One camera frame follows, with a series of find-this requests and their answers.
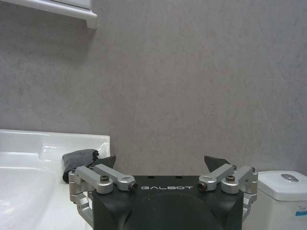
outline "sticker label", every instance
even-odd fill
[[[307,216],[307,206],[298,206],[295,216],[296,217]]]

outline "flush button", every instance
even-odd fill
[[[290,174],[282,174],[281,176],[288,181],[298,182],[298,179],[295,176],[292,176]]]

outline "white sink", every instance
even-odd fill
[[[97,149],[110,137],[0,129],[0,230],[89,230],[62,181],[62,155]]]
[[[53,194],[55,174],[47,169],[5,167],[0,174],[0,229],[35,229]]]

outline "metal bracket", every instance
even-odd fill
[[[104,164],[98,164],[93,168],[93,171],[98,174],[104,174],[109,176],[113,183],[117,185],[117,188],[122,191],[135,191],[138,188],[138,184],[131,175],[122,174],[114,169],[111,169]]]
[[[224,164],[210,174],[199,177],[200,191],[212,191],[221,182],[221,189],[225,193],[237,194],[239,190],[244,193],[243,221],[250,213],[251,204],[257,200],[258,173],[253,167],[243,166],[236,171],[231,164]]]
[[[70,200],[77,205],[78,213],[91,227],[94,224],[93,211],[88,198],[92,199],[94,189],[100,194],[111,193],[113,183],[122,191],[135,191],[138,188],[133,176],[121,174],[103,164],[91,169],[81,166],[69,172]]]
[[[233,174],[234,168],[231,164],[224,164],[213,172],[201,175],[198,181],[198,188],[201,191],[212,191],[216,189],[216,185],[226,176]]]

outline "toilet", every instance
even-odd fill
[[[258,199],[244,230],[307,230],[307,177],[294,171],[260,172]]]

